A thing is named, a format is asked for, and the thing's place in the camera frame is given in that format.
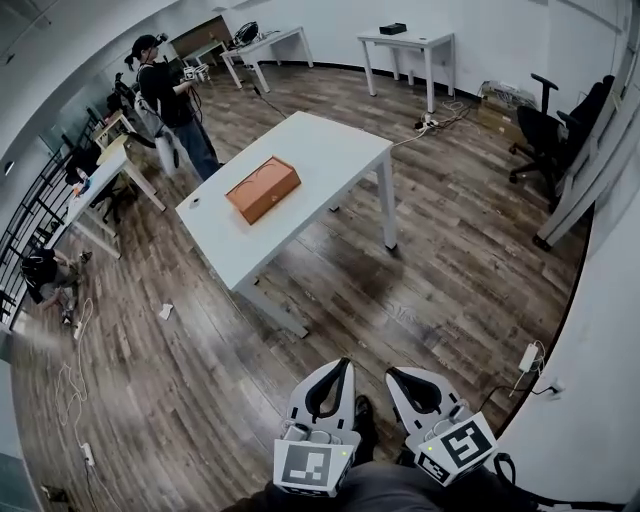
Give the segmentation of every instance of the black cap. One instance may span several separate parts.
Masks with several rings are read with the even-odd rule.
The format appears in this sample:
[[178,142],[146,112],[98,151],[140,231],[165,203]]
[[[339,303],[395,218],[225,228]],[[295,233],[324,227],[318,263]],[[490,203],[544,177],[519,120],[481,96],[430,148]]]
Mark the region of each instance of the black cap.
[[153,48],[154,46],[159,46],[156,36],[152,36],[150,34],[140,36],[138,39],[136,39],[136,42],[133,43],[133,48],[131,49],[131,55],[133,55],[136,59],[140,60],[140,57],[142,56],[142,52],[144,50]]

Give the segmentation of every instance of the black box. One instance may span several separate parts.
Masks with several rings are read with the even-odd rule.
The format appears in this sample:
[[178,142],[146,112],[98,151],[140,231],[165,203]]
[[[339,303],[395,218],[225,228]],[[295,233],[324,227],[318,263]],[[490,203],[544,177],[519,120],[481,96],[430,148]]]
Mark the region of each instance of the black box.
[[402,34],[407,31],[407,26],[404,23],[394,23],[393,25],[387,25],[386,27],[380,27],[380,33],[385,36],[392,36],[395,34]]

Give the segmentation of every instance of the power strip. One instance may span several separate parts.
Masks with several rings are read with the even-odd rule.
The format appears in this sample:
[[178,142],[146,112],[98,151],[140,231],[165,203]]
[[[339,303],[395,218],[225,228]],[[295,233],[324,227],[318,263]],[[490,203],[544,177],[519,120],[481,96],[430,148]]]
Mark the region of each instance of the power strip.
[[83,445],[80,446],[80,448],[82,449],[82,453],[84,454],[84,460],[87,461],[87,464],[89,464],[89,466],[95,466],[96,461],[93,458],[93,453],[91,452],[91,446],[89,446],[89,443],[84,443]]

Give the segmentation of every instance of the railing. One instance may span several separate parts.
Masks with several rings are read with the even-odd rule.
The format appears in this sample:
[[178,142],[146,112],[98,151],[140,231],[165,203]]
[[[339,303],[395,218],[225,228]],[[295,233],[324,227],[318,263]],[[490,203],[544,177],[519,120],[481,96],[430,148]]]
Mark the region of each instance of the railing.
[[[96,119],[90,117],[75,147],[91,142]],[[72,188],[65,181],[65,166],[73,152],[57,151],[20,202],[0,238],[0,321],[11,326],[20,308],[26,284],[20,272],[22,259],[35,249],[55,242],[64,231],[64,217]]]

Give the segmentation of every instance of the wooden floor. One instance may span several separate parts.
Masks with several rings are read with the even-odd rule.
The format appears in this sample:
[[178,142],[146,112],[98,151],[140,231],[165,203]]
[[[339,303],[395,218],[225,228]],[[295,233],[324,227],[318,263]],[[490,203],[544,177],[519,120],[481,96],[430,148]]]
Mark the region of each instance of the wooden floor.
[[[371,98],[357,72],[265,66],[265,74],[267,99],[285,113],[309,111],[390,140],[413,136],[424,109],[422,87],[389,78],[377,78]],[[281,119],[227,74],[200,95],[221,160]],[[438,103],[437,118],[449,116]],[[376,457],[391,459],[403,435],[383,383],[389,366],[441,372],[478,407],[493,386],[517,380],[528,343],[549,346],[584,236],[570,234],[549,254],[531,244],[548,216],[538,184],[511,185],[508,172],[522,161],[469,120],[393,150],[397,252],[382,243],[368,176],[267,267],[260,288],[304,319],[304,340],[229,293],[203,261],[174,211],[197,186],[186,168],[170,179],[145,157],[169,208],[159,214],[144,196],[124,208],[121,260],[79,233],[63,237],[68,253],[94,250],[83,289],[95,304],[83,349],[89,399],[78,432],[122,510],[211,511],[261,487],[291,390],[327,361],[354,361],[357,391],[377,408]],[[175,306],[167,321],[158,317],[165,302]],[[58,424],[54,403],[58,372],[77,357],[72,333],[30,302],[16,330],[14,400],[33,480],[68,489],[91,510],[73,428]],[[65,403],[71,393],[66,386]],[[484,409],[494,428],[517,398],[494,395]],[[93,474],[91,482],[98,509],[115,510]]]

